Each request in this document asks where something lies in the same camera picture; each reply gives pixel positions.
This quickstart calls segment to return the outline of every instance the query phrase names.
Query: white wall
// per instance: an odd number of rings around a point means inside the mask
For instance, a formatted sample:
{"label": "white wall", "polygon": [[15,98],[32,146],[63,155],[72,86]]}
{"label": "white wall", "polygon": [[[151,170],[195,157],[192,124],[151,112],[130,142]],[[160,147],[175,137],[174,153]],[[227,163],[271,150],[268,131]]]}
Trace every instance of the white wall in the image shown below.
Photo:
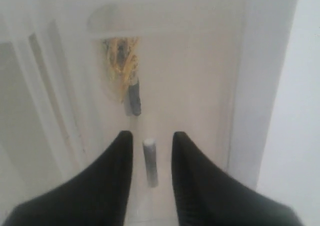
{"label": "white wall", "polygon": [[254,189],[297,0],[247,0],[228,173]]}
{"label": "white wall", "polygon": [[320,0],[298,0],[257,190],[320,225]]}

